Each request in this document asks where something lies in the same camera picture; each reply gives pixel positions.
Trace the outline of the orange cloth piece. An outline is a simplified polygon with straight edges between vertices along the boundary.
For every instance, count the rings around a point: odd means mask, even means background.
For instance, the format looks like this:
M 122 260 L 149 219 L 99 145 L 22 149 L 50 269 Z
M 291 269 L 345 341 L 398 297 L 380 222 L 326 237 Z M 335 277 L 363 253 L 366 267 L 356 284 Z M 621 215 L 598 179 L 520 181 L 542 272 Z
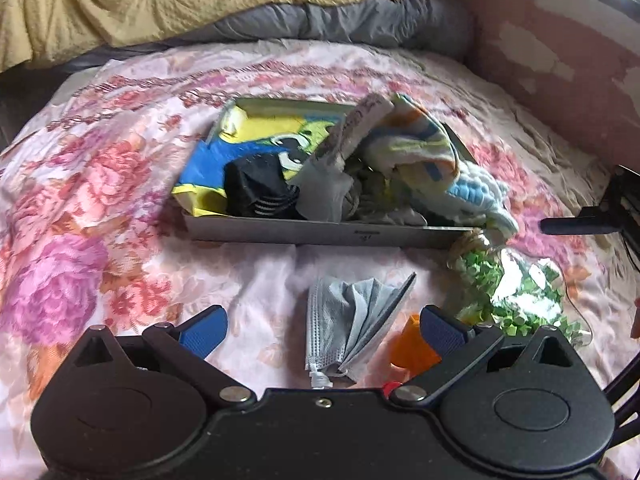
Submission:
M 390 364 L 416 377 L 440 362 L 442 357 L 421 335 L 420 315 L 411 315 L 390 348 Z

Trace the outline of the grey face mask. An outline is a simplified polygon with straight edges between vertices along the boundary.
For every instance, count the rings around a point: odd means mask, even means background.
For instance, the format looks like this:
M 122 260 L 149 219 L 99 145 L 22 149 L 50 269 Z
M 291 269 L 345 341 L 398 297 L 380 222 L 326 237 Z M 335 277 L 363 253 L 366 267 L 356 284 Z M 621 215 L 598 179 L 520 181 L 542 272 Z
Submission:
M 309 289 L 305 370 L 314 389 L 360 382 L 416 282 L 399 286 L 376 278 L 347 283 L 319 278 Z

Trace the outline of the white blue waffle cloth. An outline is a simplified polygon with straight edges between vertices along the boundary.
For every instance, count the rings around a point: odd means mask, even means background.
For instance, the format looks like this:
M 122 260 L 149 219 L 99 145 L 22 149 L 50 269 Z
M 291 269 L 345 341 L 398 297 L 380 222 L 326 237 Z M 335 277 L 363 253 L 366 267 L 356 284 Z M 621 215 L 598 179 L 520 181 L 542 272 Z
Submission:
M 400 167 L 398 177 L 419 209 L 458 226 L 497 229 L 507 240 L 514 236 L 518 222 L 506 206 L 509 187 L 474 162 L 460 160 L 458 170 L 451 182 L 434 180 L 419 164 Z

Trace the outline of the black sock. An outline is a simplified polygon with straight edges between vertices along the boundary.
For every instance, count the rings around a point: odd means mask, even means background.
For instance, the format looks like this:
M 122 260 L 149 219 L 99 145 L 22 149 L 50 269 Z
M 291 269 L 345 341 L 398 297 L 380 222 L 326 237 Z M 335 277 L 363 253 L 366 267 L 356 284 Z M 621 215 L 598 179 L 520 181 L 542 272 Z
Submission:
M 302 220 L 299 188 L 286 182 L 277 154 L 241 157 L 224 166 L 226 214 L 232 217 Z

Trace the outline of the striped colourful towel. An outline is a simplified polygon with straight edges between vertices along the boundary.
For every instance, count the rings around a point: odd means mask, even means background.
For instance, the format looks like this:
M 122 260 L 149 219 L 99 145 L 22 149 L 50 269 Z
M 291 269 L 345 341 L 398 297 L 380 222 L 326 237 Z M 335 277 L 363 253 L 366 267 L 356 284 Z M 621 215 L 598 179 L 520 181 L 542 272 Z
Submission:
M 460 176 L 460 159 L 444 125 L 405 94 L 394 94 L 390 102 L 390 114 L 360 143 L 362 160 L 410 190 L 446 191 Z

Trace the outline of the bag of green pieces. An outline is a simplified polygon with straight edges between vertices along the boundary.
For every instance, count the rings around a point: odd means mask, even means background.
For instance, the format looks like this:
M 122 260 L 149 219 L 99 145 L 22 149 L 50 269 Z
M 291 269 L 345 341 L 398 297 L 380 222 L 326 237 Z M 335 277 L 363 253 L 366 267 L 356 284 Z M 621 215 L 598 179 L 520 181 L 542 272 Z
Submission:
M 501 244 L 499 234 L 474 229 L 450 248 L 448 268 L 459 275 L 448 309 L 469 325 L 495 325 L 506 336 L 557 328 L 575 348 L 590 344 L 592 330 L 567 295 L 560 267 Z

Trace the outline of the red lid marker jar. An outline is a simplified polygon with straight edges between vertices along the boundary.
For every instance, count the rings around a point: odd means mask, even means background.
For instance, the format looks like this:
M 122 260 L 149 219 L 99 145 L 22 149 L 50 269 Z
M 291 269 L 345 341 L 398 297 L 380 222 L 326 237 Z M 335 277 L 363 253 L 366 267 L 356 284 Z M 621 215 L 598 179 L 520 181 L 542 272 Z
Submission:
M 386 382 L 382 387 L 382 391 L 386 399 L 389 399 L 393 392 L 401 386 L 401 382 Z

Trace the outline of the pink floral bed sheet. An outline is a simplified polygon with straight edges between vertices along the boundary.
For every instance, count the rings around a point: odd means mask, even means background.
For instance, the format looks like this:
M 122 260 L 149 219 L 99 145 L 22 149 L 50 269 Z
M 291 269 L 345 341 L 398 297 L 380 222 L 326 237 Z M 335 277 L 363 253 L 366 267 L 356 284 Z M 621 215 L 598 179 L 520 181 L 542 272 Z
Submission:
M 229 335 L 212 363 L 256 392 L 305 388 L 306 293 L 320 274 L 416 286 L 406 313 L 441 304 L 456 274 L 441 252 L 207 244 L 183 233 L 171 188 L 194 144 L 235 96 L 351 103 L 411 96 L 510 188 L 521 252 L 563 270 L 600 384 L 637 354 L 638 273 L 615 236 L 553 237 L 541 218 L 597 203 L 608 173 L 502 89 L 431 53 L 310 41 L 204 46 L 73 76 L 1 157 L 1 474 L 35 479 L 32 409 L 93 324 L 133 335 L 212 304 Z

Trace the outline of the grey tray cartoon liner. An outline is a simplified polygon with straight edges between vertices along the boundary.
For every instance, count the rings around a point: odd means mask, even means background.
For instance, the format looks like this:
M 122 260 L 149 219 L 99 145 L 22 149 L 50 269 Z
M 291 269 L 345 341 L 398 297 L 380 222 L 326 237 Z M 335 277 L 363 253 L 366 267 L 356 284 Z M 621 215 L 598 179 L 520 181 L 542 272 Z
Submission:
M 420 218 L 311 221 L 292 179 L 347 105 L 237 98 L 198 141 L 172 195 L 190 237 L 209 242 L 446 249 L 467 226 Z

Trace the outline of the grey rolled quilt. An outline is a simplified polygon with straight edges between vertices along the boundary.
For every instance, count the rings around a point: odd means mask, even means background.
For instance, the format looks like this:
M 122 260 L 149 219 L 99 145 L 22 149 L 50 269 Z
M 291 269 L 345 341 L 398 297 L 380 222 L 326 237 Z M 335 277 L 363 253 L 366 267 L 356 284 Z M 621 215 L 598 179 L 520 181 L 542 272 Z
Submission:
M 97 47 L 75 56 L 60 69 L 72 74 L 111 60 L 176 47 L 276 39 L 422 50 L 460 61 L 472 47 L 474 28 L 472 13 L 456 0 L 364 0 L 341 6 L 268 3 L 168 39 L 138 41 L 120 48 Z

